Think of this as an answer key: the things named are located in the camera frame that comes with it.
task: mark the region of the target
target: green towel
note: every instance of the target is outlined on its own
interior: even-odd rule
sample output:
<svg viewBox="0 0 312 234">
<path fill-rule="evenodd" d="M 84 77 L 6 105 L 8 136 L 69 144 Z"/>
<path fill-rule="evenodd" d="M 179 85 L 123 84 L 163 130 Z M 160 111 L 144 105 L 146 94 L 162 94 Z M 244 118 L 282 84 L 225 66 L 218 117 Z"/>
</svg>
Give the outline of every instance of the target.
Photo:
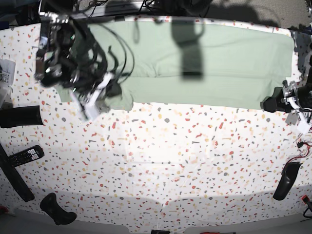
<svg viewBox="0 0 312 234">
<path fill-rule="evenodd" d="M 184 21 L 104 25 L 135 57 L 131 76 L 121 83 L 122 95 L 105 100 L 112 109 L 131 110 L 133 102 L 260 109 L 260 102 L 291 76 L 294 41 L 285 35 Z M 120 42 L 98 24 L 89 27 L 105 52 L 111 46 L 120 69 L 125 61 Z M 107 54 L 107 59 L 113 68 L 113 58 Z M 127 50 L 126 71 L 132 65 Z M 67 102 L 66 90 L 57 90 Z"/>
</svg>

